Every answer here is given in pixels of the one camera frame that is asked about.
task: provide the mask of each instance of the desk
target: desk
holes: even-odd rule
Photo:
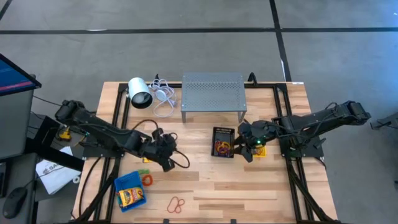
[[[104,83],[99,101],[97,116],[109,123],[112,122],[118,86],[119,82]],[[287,83],[287,89],[293,114],[310,113],[304,85]],[[277,116],[271,89],[247,88],[245,91],[248,104],[245,118],[248,121]],[[176,89],[176,93],[181,99],[181,89]],[[119,110],[119,127],[124,99],[126,98],[122,99]],[[112,223],[162,223],[164,218],[169,218],[172,223],[230,223],[231,219],[237,219],[238,223],[295,222],[286,164],[280,155],[278,140],[267,144],[267,157],[254,158],[252,163],[247,163],[239,155],[235,155],[234,159],[212,157],[210,152],[213,126],[237,130],[236,113],[189,113],[187,123],[183,124],[179,111],[180,105],[175,108],[171,117],[156,118],[151,109],[137,110],[130,107],[127,128],[133,127],[142,119],[156,120],[165,133],[178,134],[177,147],[188,156],[191,166],[189,169],[176,167],[165,173],[158,164],[143,164],[140,158],[126,154],[121,160],[119,176],[145,168],[150,169],[154,183],[144,189],[147,203],[137,209],[121,213],[115,201]],[[144,123],[138,128],[146,133],[151,133],[153,129],[154,125],[151,123]],[[173,158],[185,164],[182,156],[176,154]],[[82,185],[94,161],[95,159],[88,159],[85,162],[73,208],[75,216],[78,214]],[[103,161],[101,159],[93,169],[87,183],[82,201],[83,210],[98,191]],[[310,193],[326,214],[337,218],[325,168],[312,158],[304,158],[303,163]],[[298,194],[302,216],[306,218],[303,198]],[[174,196],[185,200],[179,214],[167,212],[167,205]],[[107,203],[108,194],[103,200],[101,219],[105,218]]]

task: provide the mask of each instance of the perforated metal shelf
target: perforated metal shelf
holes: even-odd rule
[[[240,73],[184,73],[181,112],[238,112],[243,119],[246,108],[243,76]]]

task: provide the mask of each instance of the table leg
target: table leg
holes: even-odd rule
[[[183,122],[183,123],[187,122],[187,115],[186,115],[186,112],[181,111],[181,117],[182,117],[182,122]]]
[[[246,111],[238,112],[238,121],[239,121],[239,123],[243,121],[243,118],[244,118],[245,114],[246,114]]]

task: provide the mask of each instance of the metal frame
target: metal frame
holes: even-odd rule
[[[248,79],[249,82],[252,83],[245,83],[244,87],[245,88],[271,88],[272,91],[274,92],[274,98],[275,98],[275,106],[277,110],[277,115],[282,116],[282,107],[280,105],[280,97],[279,97],[279,91],[283,93],[284,97],[284,103],[286,106],[286,112],[288,115],[292,114],[292,109],[290,106],[290,101],[289,101],[289,95],[287,92],[287,85],[285,83],[258,83],[256,76],[251,73]],[[181,88],[182,84],[181,83],[173,83],[169,84],[170,87],[172,88]],[[127,89],[127,83],[120,83],[119,88],[118,88],[118,95],[116,98],[116,104],[115,104],[115,109],[114,109],[114,114],[113,114],[113,125],[116,125],[118,117],[119,117],[119,110],[120,110],[120,104],[121,104],[121,99],[123,97],[123,92]],[[129,112],[129,101],[126,100],[125,105],[124,105],[124,111],[122,115],[122,125],[121,128],[126,128],[127,124],[127,119],[128,119],[128,112]],[[283,152],[282,148],[288,147],[289,143],[286,142],[286,139],[280,139],[280,147],[281,147],[281,153]],[[316,201],[312,198],[312,196],[308,192],[308,187],[307,187],[307,181],[305,178],[305,172],[304,172],[304,166],[301,157],[295,158],[295,161],[297,162],[297,170],[298,170],[298,176],[294,171],[293,163],[292,160],[287,157],[285,157],[285,162],[287,166],[287,173],[289,176],[289,184],[290,184],[290,191],[292,194],[292,202],[293,202],[293,207],[294,207],[294,213],[295,213],[295,219],[297,223],[334,223],[332,219],[330,220],[322,220],[321,217],[326,216],[322,209],[317,205]],[[108,173],[109,169],[109,161],[110,158],[105,159],[104,167],[103,167],[103,173],[101,176],[101,183],[99,188],[102,188],[104,180],[106,179],[106,174]],[[116,158],[115,159],[115,165],[117,166],[117,170],[119,170],[121,158]],[[303,193],[304,199],[305,199],[305,209],[307,212],[307,218],[308,220],[303,220],[301,216],[301,211],[300,211],[300,205],[299,205],[299,198],[297,195],[297,189]],[[115,189],[114,185],[111,187],[111,193],[109,195],[108,199],[108,207],[106,211],[106,221],[110,222],[112,218],[112,212],[113,212],[113,204],[114,204],[114,195],[115,195]],[[101,204],[100,203],[95,211],[95,216],[94,220],[100,222],[99,220],[100,217],[100,212],[101,212]],[[313,216],[313,211],[320,217],[319,222],[315,221],[314,216]]]

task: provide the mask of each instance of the computer mouse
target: computer mouse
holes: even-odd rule
[[[2,208],[4,218],[15,218],[22,208],[27,195],[25,187],[17,187],[7,197]]]

